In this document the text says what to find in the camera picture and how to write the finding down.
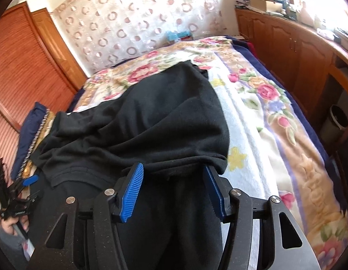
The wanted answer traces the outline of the person's left hand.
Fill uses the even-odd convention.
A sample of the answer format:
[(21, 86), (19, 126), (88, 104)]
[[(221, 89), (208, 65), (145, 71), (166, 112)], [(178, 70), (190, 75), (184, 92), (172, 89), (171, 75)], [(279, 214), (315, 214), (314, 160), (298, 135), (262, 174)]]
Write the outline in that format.
[(3, 228), (4, 232), (9, 235), (17, 235), (17, 231), (14, 229), (13, 225), (21, 223), (25, 231), (29, 230), (29, 217), (27, 215), (20, 217), (9, 217), (8, 219), (1, 219), (0, 226)]

